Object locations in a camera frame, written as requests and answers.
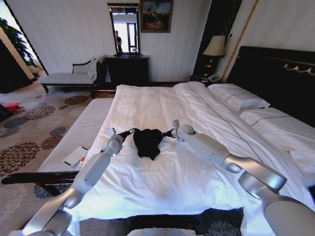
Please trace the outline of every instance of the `green plant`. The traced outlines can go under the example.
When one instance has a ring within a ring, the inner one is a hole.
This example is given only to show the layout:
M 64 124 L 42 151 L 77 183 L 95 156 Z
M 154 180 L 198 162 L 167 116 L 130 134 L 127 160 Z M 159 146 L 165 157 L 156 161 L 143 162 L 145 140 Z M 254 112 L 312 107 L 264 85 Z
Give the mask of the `green plant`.
M 20 56 L 25 61 L 26 65 L 32 65 L 34 67 L 38 67 L 33 60 L 33 56 L 27 51 L 27 47 L 25 45 L 25 41 L 20 38 L 20 35 L 22 35 L 21 32 L 19 32 L 17 29 L 15 29 L 12 26 L 9 26 L 7 21 L 3 18 L 0 18 L 0 27 L 3 29 L 5 34 L 10 39 L 11 43 L 15 47 L 15 49 L 18 51 Z

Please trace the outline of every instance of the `white pillow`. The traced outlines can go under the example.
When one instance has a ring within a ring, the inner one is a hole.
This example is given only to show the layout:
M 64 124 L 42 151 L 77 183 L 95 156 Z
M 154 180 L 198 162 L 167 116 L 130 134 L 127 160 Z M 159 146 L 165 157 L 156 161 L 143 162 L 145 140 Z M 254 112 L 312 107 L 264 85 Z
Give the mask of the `white pillow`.
M 270 106 L 264 99 L 234 84 L 214 84 L 208 89 L 224 100 L 236 112 L 241 109 L 257 109 Z
M 89 61 L 87 64 L 73 64 L 73 74 L 87 74 L 88 70 L 91 66 L 91 61 Z
M 315 153 L 315 128 L 275 108 L 243 112 L 240 117 L 276 147 Z
M 315 185 L 315 154 L 303 151 L 290 151 L 296 165 L 301 169 L 303 183 L 308 186 Z
M 97 78 L 97 68 L 96 68 L 97 60 L 92 58 L 89 65 L 88 77 L 94 82 Z

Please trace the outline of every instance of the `dark wooden dresser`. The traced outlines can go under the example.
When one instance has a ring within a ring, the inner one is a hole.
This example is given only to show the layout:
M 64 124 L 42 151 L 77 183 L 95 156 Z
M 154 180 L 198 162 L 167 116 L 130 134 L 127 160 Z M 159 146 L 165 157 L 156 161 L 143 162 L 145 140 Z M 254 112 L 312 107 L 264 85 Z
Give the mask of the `dark wooden dresser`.
M 142 86 L 149 81 L 148 56 L 107 56 L 106 64 L 111 82 L 115 85 Z

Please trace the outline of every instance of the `lamp shade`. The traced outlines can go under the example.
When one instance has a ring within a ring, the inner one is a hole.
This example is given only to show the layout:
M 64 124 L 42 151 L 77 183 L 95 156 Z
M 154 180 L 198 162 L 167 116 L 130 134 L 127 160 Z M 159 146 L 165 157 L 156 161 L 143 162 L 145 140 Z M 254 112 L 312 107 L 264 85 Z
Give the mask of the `lamp shade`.
M 224 35 L 217 35 L 212 36 L 212 39 L 203 52 L 203 55 L 207 56 L 224 56 L 224 43 L 225 43 L 225 36 Z

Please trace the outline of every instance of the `patterned carpet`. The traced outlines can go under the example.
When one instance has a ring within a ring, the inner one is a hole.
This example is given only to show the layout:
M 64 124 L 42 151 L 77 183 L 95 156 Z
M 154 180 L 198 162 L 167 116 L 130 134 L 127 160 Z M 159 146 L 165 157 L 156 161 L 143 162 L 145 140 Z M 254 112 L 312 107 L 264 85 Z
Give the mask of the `patterned carpet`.
M 20 102 L 20 110 L 0 123 L 0 180 L 10 173 L 35 172 L 91 101 L 88 89 L 50 88 L 38 83 L 0 94 L 1 103 Z M 24 225 L 50 195 L 34 184 L 0 184 L 0 236 Z M 131 230 L 160 227 L 195 230 L 205 236 L 239 236 L 241 209 L 209 209 L 193 216 L 135 216 L 81 223 L 81 235 L 126 236 Z

